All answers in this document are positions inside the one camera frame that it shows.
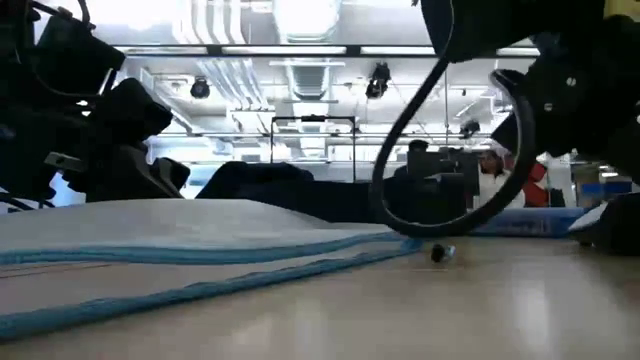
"black camera equipment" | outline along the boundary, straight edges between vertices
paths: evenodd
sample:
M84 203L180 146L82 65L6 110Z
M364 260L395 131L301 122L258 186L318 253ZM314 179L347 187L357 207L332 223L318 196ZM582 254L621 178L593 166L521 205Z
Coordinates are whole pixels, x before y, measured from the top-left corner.
M92 36L79 3L82 20L36 1L0 3L0 201L22 210L30 207L18 198L45 203L56 172L87 201L180 197L189 169L169 159L147 165L143 143L171 111L135 79L114 87L125 56ZM34 45L39 12L51 17Z
M384 93L389 89L387 83L391 80L391 70L387 63L377 63L371 78L369 78L369 85L365 91L367 99L380 99L384 96Z

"table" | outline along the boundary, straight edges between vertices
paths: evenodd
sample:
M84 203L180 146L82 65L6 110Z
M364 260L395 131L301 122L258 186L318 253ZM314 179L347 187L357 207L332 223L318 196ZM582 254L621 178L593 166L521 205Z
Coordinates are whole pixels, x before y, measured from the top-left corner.
M19 359L640 359L640 261L545 239L425 254L0 345Z

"black camera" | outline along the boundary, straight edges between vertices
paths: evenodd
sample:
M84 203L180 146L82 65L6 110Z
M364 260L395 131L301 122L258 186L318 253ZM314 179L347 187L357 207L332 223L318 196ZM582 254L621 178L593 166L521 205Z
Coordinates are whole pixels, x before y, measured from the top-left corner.
M387 63L377 63L371 77L365 94L367 99L380 99L387 91L389 86L387 83L391 80L391 70Z

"black wire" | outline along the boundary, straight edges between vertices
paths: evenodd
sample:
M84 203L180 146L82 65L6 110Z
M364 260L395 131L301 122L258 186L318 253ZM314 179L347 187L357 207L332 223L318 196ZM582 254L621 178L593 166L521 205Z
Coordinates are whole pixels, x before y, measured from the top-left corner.
M82 22L88 25L91 22L91 14L87 7L87 1L78 0L78 4L80 5L80 11L82 12Z
M451 12L453 15L454 9L452 3ZM454 26L455 25L452 24L448 42L451 41ZM498 190L491 200L479 209L442 224L427 225L410 223L396 217L389 211L384 199L384 170L389 155L393 151L398 139L402 136L402 131L415 116L420 106L425 102L448 66L448 46L445 46L444 54L431 70L409 104L402 111L398 120L393 124L389 135L387 135L387 138L382 144L373 168L371 185L369 186L369 203L378 219L391 229L414 238L463 235L477 226L482 225L513 201L521 191L536 161L535 123L531 105L524 94L519 92L515 84L509 82L509 78L505 76L504 73L494 72L491 76L491 81L512 97L514 113L518 121L518 152L516 155L516 164L511 176L509 176L502 188Z
M13 196L7 193L0 193L0 203L9 204L11 206L14 206L24 211L34 210L31 206L23 203L20 200L15 199Z

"ceiling light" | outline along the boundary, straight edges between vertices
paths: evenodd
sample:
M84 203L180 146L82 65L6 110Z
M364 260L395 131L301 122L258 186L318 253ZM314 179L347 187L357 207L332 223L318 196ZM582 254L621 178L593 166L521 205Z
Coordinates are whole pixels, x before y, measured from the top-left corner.
M363 46L362 55L435 55L432 46Z
M342 61L272 60L269 66L345 66Z
M225 46L227 55L340 55L347 52L345 46L290 45L290 46Z
M522 57L530 57L530 56L539 56L540 51L533 47L510 47L500 49L496 52L499 56L522 56Z
M127 56L135 55L206 55L207 48L204 46L116 46L116 49Z

